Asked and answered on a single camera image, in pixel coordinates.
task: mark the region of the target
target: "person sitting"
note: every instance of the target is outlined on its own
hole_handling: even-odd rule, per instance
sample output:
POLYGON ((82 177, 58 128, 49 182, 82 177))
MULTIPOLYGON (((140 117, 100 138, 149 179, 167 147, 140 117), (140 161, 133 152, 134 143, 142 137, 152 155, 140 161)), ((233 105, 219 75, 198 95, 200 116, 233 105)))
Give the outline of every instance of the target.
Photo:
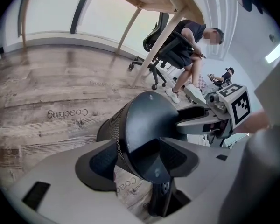
MULTIPOLYGON (((185 71, 179 76, 175 86, 167 89, 166 93, 175 103, 179 103, 178 92, 192 76, 192 83, 186 87, 185 92, 196 103, 205 104, 206 101, 198 88, 198 79, 202 66, 202 53, 201 48, 197 46, 197 42, 199 42, 201 38, 204 38, 209 39, 209 44, 222 44, 224 41, 224 33, 218 28, 206 28, 205 24, 199 25, 191 20, 180 21, 174 31, 187 38, 193 44, 193 50, 182 44, 174 47, 173 51, 184 60, 185 71)), ((165 41, 165 45, 173 39, 172 36, 169 36, 165 41)))
POLYGON ((231 77, 234 74, 234 69, 232 67, 226 68, 227 72, 222 75, 221 77, 215 77, 214 75, 208 74, 208 78, 210 78, 211 81, 216 80, 212 84, 208 85, 203 91, 202 96, 205 97, 209 93, 215 93, 217 92, 223 84, 227 84, 231 81, 231 77))

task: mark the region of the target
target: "black office chair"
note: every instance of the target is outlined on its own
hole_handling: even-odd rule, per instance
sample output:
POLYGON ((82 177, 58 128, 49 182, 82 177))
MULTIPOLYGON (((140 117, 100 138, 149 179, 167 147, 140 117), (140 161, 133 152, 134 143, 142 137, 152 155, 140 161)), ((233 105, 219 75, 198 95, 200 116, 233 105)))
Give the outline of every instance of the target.
MULTIPOLYGON (((145 51, 150 51, 150 49, 153 47, 154 43, 158 39, 158 37, 161 35, 162 31, 165 29, 167 22, 169 19, 169 15, 167 13, 160 13, 159 21, 155 24, 155 27, 153 31, 143 40, 143 47, 145 51)), ((158 81, 158 76, 164 81, 162 84, 163 87, 166 86, 166 80, 164 76, 160 73, 160 71, 156 68, 156 65, 163 61, 161 67, 164 68, 166 63, 170 63, 170 65, 176 67, 177 69, 181 69, 185 66, 184 61, 175 53, 172 51, 172 49, 178 45, 179 43, 183 43, 185 46, 187 46, 189 49, 192 48, 192 44, 184 38, 181 34, 173 31, 170 36, 173 36, 175 39, 171 41, 167 45, 163 45, 161 49, 158 51, 158 53, 153 58, 152 62, 149 64, 148 68, 149 71, 152 71, 154 75, 154 81, 155 84, 152 85, 152 89, 156 90, 158 81)), ((129 65, 129 70, 132 70, 136 65, 142 65, 144 60, 140 57, 136 57, 132 63, 129 65)))

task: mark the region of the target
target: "black t-shirt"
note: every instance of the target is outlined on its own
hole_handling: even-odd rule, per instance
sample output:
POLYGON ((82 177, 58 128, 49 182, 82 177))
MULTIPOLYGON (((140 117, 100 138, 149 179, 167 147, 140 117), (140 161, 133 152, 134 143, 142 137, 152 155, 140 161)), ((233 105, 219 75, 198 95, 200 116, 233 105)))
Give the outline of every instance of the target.
POLYGON ((226 72, 224 75, 222 75, 222 77, 224 78, 224 81, 215 81, 214 85, 216 86, 221 86, 223 84, 225 84, 226 81, 230 81, 231 80, 231 74, 229 72, 226 72))
MULTIPOLYGON (((200 39, 203 37, 203 32, 206 28, 206 25, 200 25, 194 21, 191 20, 183 20, 180 21, 177 26, 174 28, 174 31, 178 32, 179 34, 182 33, 182 30, 184 28, 189 28, 193 32, 193 36, 195 38, 195 42, 199 42, 200 39)), ((168 44, 169 42, 174 40, 174 36, 169 36, 168 39, 166 40, 165 44, 168 44)))

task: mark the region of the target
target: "chair caster wheel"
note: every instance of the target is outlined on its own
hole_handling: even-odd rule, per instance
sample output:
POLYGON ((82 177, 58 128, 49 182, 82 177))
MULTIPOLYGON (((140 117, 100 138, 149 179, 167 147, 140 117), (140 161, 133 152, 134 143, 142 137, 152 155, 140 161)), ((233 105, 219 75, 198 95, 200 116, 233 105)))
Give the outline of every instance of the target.
POLYGON ((129 70, 134 69, 134 67, 135 67, 135 65, 134 65, 134 64, 130 64, 130 65, 129 65, 129 70))

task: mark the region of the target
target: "wooden floor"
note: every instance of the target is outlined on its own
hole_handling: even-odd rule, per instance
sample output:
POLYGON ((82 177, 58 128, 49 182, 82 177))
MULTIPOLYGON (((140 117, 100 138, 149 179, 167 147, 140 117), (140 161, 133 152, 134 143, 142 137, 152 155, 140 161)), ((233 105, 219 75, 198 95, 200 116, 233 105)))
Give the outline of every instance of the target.
MULTIPOLYGON (((49 155, 95 142, 106 119, 151 91, 148 71, 131 89, 139 67, 128 71, 130 62, 77 46, 5 54, 0 61, 0 185, 8 188, 49 155)), ((167 97, 161 85, 156 92, 167 97)), ((176 108, 189 105, 184 94, 180 98, 176 108)), ((155 221, 146 211, 151 184, 118 167, 115 172, 122 203, 146 223, 155 221)))

